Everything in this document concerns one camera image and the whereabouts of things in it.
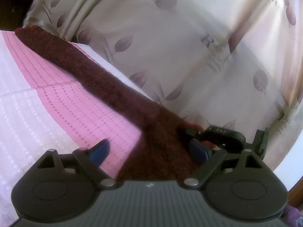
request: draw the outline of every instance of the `metal rivet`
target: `metal rivet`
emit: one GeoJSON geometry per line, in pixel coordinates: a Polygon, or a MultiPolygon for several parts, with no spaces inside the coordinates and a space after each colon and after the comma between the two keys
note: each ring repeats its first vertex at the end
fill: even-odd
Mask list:
{"type": "Polygon", "coordinates": [[[103,179],[101,181],[101,185],[103,185],[105,187],[111,187],[111,186],[114,186],[115,184],[116,184],[116,181],[111,178],[103,179]]]}
{"type": "Polygon", "coordinates": [[[187,178],[184,180],[184,184],[187,186],[196,186],[198,183],[199,181],[195,178],[187,178]]]}

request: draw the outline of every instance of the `dark red towel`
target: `dark red towel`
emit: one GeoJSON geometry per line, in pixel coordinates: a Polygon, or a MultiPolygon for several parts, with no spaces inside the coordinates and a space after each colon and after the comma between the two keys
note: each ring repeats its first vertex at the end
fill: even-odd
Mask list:
{"type": "Polygon", "coordinates": [[[184,179],[197,169],[178,130],[190,125],[106,72],[70,43],[38,26],[17,29],[30,49],[72,74],[95,95],[142,130],[118,180],[184,179]]]}

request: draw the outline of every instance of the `bed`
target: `bed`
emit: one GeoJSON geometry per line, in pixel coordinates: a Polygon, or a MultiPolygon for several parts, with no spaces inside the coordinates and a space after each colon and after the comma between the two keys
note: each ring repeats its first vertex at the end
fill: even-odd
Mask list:
{"type": "MultiPolygon", "coordinates": [[[[145,95],[89,46],[73,45],[145,95]]],[[[0,226],[9,226],[17,219],[10,200],[12,188],[46,150],[71,153],[108,138],[111,153],[102,169],[116,177],[141,131],[72,76],[31,51],[14,32],[0,32],[0,54],[0,226]]]]}

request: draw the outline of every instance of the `ribbed rubber surface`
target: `ribbed rubber surface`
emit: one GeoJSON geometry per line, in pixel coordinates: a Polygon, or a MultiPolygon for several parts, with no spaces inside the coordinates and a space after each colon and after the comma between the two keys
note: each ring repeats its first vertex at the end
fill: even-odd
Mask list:
{"type": "Polygon", "coordinates": [[[228,219],[211,209],[202,195],[186,190],[175,181],[129,182],[104,191],[95,204],[74,219],[41,224],[25,219],[13,227],[286,227],[280,219],[245,223],[228,219]]]}

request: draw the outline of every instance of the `wooden furniture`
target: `wooden furniture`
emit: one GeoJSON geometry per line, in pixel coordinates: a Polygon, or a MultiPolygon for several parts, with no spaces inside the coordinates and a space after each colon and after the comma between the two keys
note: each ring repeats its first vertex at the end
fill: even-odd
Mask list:
{"type": "Polygon", "coordinates": [[[0,30],[21,27],[32,0],[0,0],[0,30]]]}
{"type": "Polygon", "coordinates": [[[288,193],[289,205],[298,208],[303,203],[303,177],[288,193]]]}

